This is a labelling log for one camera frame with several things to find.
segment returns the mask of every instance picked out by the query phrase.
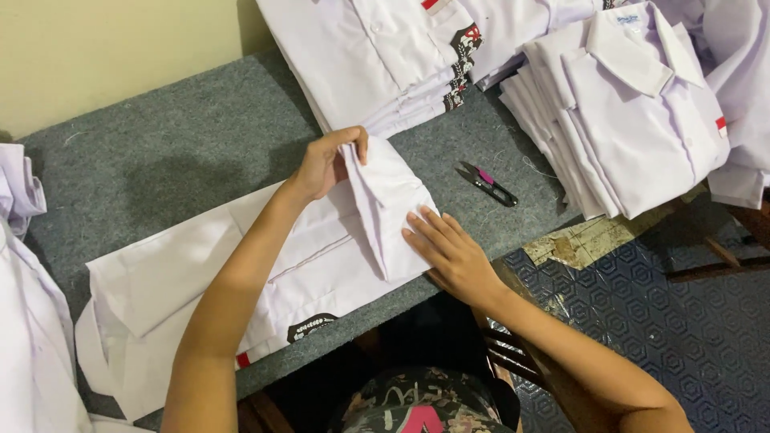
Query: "table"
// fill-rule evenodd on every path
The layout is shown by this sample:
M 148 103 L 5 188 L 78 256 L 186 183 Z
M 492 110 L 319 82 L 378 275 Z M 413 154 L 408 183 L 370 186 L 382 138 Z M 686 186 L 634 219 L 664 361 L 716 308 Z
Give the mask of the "table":
M 490 258 L 577 216 L 545 158 L 497 100 L 469 89 L 465 106 L 390 139 L 432 193 Z M 276 51 L 250 56 L 19 140 L 42 180 L 49 211 L 26 243 L 64 291 L 73 320 L 90 298 L 84 263 L 283 180 L 320 135 L 299 85 Z M 453 169 L 477 164 L 519 198 L 513 209 Z M 238 371 L 239 398 L 323 356 L 437 292 L 417 278 L 321 331 Z M 89 390 L 89 411 L 121 418 Z M 136 422 L 157 429 L 162 411 Z

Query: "thread snips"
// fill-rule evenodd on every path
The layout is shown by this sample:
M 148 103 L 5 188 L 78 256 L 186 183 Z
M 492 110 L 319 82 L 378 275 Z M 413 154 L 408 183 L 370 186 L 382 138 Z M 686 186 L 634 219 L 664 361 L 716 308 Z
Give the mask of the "thread snips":
M 476 188 L 492 196 L 495 200 L 502 203 L 505 207 L 513 207 L 519 203 L 519 199 L 495 182 L 487 172 L 477 166 L 472 166 L 465 161 L 460 161 L 465 170 L 455 167 L 454 169 L 468 182 L 474 184 Z

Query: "patterned vinyl mat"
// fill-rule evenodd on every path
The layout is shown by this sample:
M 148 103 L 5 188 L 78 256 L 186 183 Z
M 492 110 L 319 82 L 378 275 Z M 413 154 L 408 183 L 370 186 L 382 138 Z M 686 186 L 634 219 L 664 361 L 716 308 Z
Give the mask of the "patterned vinyl mat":
M 728 249 L 767 254 L 700 201 L 690 212 L 711 216 Z M 718 262 L 685 228 L 670 216 L 580 271 L 534 266 L 523 250 L 505 261 L 551 314 L 658 379 L 697 433 L 770 431 L 770 271 L 670 284 L 667 271 Z M 525 432 L 574 431 L 548 393 L 517 379 Z

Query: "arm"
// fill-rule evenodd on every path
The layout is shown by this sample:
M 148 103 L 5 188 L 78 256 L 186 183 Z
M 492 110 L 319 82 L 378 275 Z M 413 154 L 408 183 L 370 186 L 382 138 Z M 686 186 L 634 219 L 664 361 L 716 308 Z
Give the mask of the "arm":
M 424 208 L 430 224 L 407 216 L 427 240 L 404 230 L 407 242 L 452 295 L 522 336 L 558 362 L 607 411 L 623 433 L 692 431 L 679 403 L 652 376 L 602 344 L 528 303 L 500 281 L 486 255 L 451 216 Z
M 352 141 L 366 163 L 367 133 L 360 126 L 308 145 L 302 166 L 278 188 L 204 292 L 176 350 L 163 433 L 238 431 L 238 343 L 296 218 L 347 177 L 337 148 Z

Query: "beige wall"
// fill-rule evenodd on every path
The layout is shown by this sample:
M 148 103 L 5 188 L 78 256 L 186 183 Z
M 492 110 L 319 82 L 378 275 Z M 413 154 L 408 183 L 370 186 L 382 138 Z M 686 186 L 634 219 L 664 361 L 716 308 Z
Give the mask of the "beige wall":
M 272 44 L 255 0 L 0 0 L 0 130 L 19 138 Z

